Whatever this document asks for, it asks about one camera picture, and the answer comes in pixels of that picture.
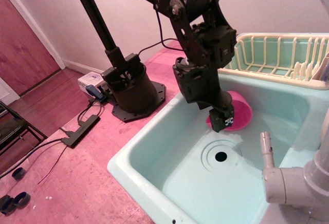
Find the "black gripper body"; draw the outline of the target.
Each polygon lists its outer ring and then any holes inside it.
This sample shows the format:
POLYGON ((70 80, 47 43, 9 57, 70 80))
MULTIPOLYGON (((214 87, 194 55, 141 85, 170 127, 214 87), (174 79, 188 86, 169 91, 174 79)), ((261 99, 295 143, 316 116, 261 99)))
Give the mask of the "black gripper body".
POLYGON ((197 66, 187 58, 178 57, 173 71, 187 103, 197 103, 199 109, 211 106, 225 118, 234 116, 232 96, 221 89, 217 69, 197 66))

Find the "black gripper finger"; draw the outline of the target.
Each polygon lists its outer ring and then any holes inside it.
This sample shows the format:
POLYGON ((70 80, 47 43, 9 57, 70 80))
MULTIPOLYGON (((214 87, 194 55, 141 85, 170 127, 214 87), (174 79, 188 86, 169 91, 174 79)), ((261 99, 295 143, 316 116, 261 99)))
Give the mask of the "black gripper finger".
POLYGON ((217 109, 212 109, 209 111, 209 117, 211 122, 211 127, 215 132, 220 132, 224 130, 226 125, 226 117, 223 112, 218 111, 217 109))
POLYGON ((234 123, 234 117, 228 117, 226 120, 225 120, 225 126, 226 127, 231 127, 234 123))

